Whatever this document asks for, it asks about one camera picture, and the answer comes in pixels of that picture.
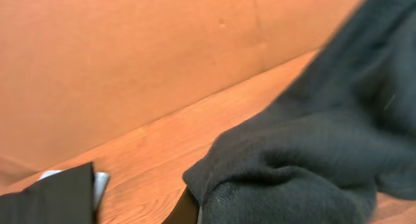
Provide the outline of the black t-shirt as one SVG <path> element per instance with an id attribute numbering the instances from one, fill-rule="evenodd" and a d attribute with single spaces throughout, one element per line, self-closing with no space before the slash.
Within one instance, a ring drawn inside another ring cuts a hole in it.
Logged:
<path id="1" fill-rule="evenodd" d="M 367 223 L 415 198 L 415 0 L 366 0 L 265 110 L 183 179 L 202 223 Z"/>

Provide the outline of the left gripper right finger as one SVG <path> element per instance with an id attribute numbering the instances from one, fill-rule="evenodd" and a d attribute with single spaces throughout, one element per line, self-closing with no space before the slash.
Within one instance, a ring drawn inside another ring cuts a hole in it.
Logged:
<path id="1" fill-rule="evenodd" d="M 202 211 L 198 200 L 186 187 L 173 210 L 162 224 L 201 224 Z"/>

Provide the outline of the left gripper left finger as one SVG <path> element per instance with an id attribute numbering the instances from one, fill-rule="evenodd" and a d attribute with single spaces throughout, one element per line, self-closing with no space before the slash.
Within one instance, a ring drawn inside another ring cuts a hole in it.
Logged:
<path id="1" fill-rule="evenodd" d="M 1 196 L 1 224 L 95 224 L 109 181 L 91 162 L 46 171 L 22 191 Z"/>

